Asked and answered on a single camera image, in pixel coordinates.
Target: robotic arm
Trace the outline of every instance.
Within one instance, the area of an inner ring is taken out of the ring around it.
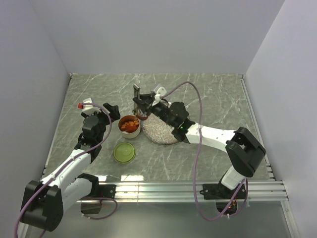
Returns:
[[[166,90],[158,85],[150,94],[140,94],[140,88],[134,84],[134,112],[141,111],[149,116],[154,114],[168,125],[174,127],[172,134],[180,142],[198,144],[199,127],[203,135],[203,144],[227,153],[232,166],[219,182],[233,190],[245,177],[252,177],[266,151],[258,140],[244,127],[237,130],[221,130],[199,125],[188,119],[189,113],[182,102],[166,105],[160,99]]]
[[[88,98],[84,100],[84,103],[93,102],[91,98]],[[109,111],[112,121],[120,119],[118,106],[111,106],[108,103],[103,106]],[[44,184],[51,180],[52,177],[54,178],[33,199],[21,217],[20,222],[51,232],[59,225],[63,213],[76,201],[84,196],[102,197],[102,189],[99,186],[98,177],[81,174],[82,170],[98,156],[101,145],[76,159],[74,157],[97,146],[103,140],[106,125],[110,123],[109,118],[99,108],[94,106],[79,105],[78,107],[82,109],[81,116],[85,118],[78,143],[68,159],[54,172],[41,181],[31,181],[27,184],[22,200],[22,208]],[[61,168],[63,168],[62,172],[54,177]]]

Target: cable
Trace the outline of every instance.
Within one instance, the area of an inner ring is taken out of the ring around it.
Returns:
[[[94,104],[94,103],[82,103],[81,105],[82,105],[82,106],[91,105],[91,106],[94,106],[94,107],[99,108],[103,113],[105,113],[106,116],[107,116],[108,119],[109,119],[109,131],[108,131],[107,135],[104,137],[104,139],[103,139],[99,144],[95,145],[94,147],[92,147],[92,148],[90,148],[90,149],[88,149],[88,150],[86,150],[86,151],[83,151],[83,152],[77,154],[76,156],[74,156],[73,159],[68,160],[68,161],[56,172],[56,174],[53,175],[53,177],[52,177],[50,180],[48,180],[42,187],[40,187],[40,189],[37,190],[37,191],[33,194],[33,196],[25,203],[25,205],[24,205],[23,208],[21,209],[21,212],[20,212],[20,214],[19,214],[19,216],[18,216],[18,219],[17,219],[17,221],[16,221],[16,223],[15,223],[15,226],[14,226],[14,237],[15,237],[15,238],[18,238],[19,222],[20,222],[20,220],[21,220],[23,214],[25,213],[26,209],[27,209],[28,206],[33,202],[33,200],[43,191],[43,189],[44,189],[46,186],[48,186],[48,185],[54,180],[54,177],[58,176],[71,162],[73,162],[73,161],[74,161],[75,159],[77,159],[78,157],[80,157],[80,156],[82,156],[82,155],[84,155],[84,154],[86,154],[86,153],[88,153],[88,152],[90,152],[90,151],[96,149],[96,148],[99,147],[101,144],[103,144],[103,143],[105,142],[105,140],[108,138],[108,136],[109,136],[109,134],[110,134],[110,132],[111,132],[111,128],[112,128],[111,117],[110,117],[109,113],[108,113],[103,107],[101,107],[101,106],[99,106],[99,105],[97,105],[97,104]],[[45,233],[45,230],[41,233],[41,235],[39,236],[39,238],[41,238],[41,237],[44,235],[44,233]]]
[[[90,200],[107,200],[107,201],[112,201],[112,202],[115,203],[114,210],[110,214],[108,214],[108,215],[106,215],[104,217],[90,217],[90,216],[88,216],[86,214],[83,214],[84,217],[87,217],[88,219],[91,219],[91,220],[102,220],[102,219],[108,218],[111,215],[113,215],[116,212],[117,208],[118,208],[118,202],[116,200],[112,199],[112,198],[107,198],[107,197],[86,197],[86,198],[88,198]]]
[[[196,156],[195,156],[195,161],[194,161],[194,167],[193,167],[193,191],[194,191],[194,199],[195,199],[195,204],[196,204],[196,208],[198,210],[198,212],[200,213],[200,215],[202,216],[202,218],[204,218],[206,221],[212,222],[215,221],[217,219],[219,219],[228,209],[228,207],[230,206],[230,204],[232,203],[232,201],[234,200],[235,196],[237,195],[238,191],[240,190],[240,188],[242,187],[244,181],[246,181],[247,184],[247,188],[246,188],[246,197],[245,200],[243,202],[242,208],[245,206],[245,203],[247,201],[247,195],[248,195],[248,182],[246,180],[246,178],[244,180],[241,181],[241,183],[238,185],[238,187],[236,188],[235,192],[233,193],[231,199],[229,200],[229,202],[227,203],[227,205],[225,206],[225,208],[222,210],[222,212],[220,212],[216,217],[214,218],[208,218],[203,211],[201,210],[200,206],[199,206],[199,202],[198,202],[198,198],[197,198],[197,190],[196,190],[196,168],[197,168],[197,162],[198,162],[198,157],[199,157],[199,153],[200,150],[202,148],[202,144],[203,144],[203,135],[202,135],[202,129],[201,129],[201,125],[202,125],[202,116],[203,116],[203,104],[202,104],[202,99],[200,97],[199,91],[197,89],[197,87],[195,86],[195,84],[193,84],[192,82],[189,81],[185,81],[179,85],[177,85],[174,89],[172,89],[170,92],[166,93],[165,95],[161,96],[160,98],[163,99],[167,96],[169,96],[170,94],[172,94],[176,89],[178,89],[180,86],[184,85],[184,84],[190,84],[194,87],[197,96],[198,96],[198,101],[199,101],[199,107],[200,107],[200,111],[199,111],[199,119],[198,119],[198,124],[199,124],[199,144],[198,144],[198,148],[197,148],[197,152],[196,152]]]

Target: white panel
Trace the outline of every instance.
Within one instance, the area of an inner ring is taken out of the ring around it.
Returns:
[[[72,73],[245,73],[284,0],[30,0]]]
[[[246,74],[275,176],[303,238],[317,235],[317,1],[286,0]]]
[[[1,237],[13,237],[25,185],[41,176],[68,79],[30,3],[1,0]]]

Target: wall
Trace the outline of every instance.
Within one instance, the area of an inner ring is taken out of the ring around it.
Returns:
[[[13,237],[25,185],[43,171],[68,79],[30,3],[0,1],[1,237]]]
[[[72,73],[245,73],[284,0],[30,0]]]
[[[273,172],[303,238],[317,236],[317,2],[286,0],[246,73]]]

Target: gray wall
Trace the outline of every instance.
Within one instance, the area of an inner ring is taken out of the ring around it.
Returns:
[[[0,236],[13,237],[25,185],[39,179],[67,74],[27,0],[0,1]]]
[[[317,2],[286,0],[246,74],[273,172],[303,238],[317,236]]]
[[[30,0],[72,73],[245,73],[284,0]]]

